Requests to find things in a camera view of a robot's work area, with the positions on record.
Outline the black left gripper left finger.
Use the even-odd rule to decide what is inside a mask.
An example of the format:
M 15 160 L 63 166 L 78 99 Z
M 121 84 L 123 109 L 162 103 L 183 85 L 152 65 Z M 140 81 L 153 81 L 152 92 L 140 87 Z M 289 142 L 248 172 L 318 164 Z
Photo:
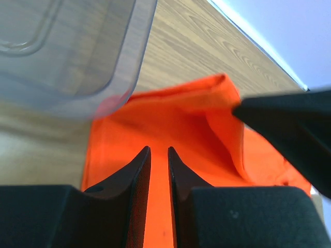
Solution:
M 1 247 L 142 247 L 151 150 L 80 191 L 71 185 L 1 187 Z

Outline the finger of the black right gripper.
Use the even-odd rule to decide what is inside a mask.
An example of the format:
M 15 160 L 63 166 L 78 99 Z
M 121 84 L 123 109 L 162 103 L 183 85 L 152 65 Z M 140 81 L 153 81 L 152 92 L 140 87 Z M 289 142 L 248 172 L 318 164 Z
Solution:
M 233 115 L 330 198 L 330 89 L 246 98 Z

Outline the orange t shirt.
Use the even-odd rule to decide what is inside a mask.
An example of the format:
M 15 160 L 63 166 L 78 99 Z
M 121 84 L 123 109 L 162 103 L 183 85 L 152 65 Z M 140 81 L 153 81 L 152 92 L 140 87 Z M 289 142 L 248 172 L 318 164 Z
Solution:
M 225 74 L 133 95 L 118 111 L 94 120 L 82 189 L 151 149 L 144 247 L 172 247 L 168 148 L 216 187 L 311 184 L 260 134 L 232 115 L 239 93 Z

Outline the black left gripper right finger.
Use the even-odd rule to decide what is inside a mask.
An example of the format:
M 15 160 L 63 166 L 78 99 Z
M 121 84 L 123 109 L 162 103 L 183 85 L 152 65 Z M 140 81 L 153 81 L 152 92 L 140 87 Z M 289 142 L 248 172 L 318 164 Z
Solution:
M 296 187 L 214 187 L 168 150 L 175 247 L 326 247 L 311 198 Z

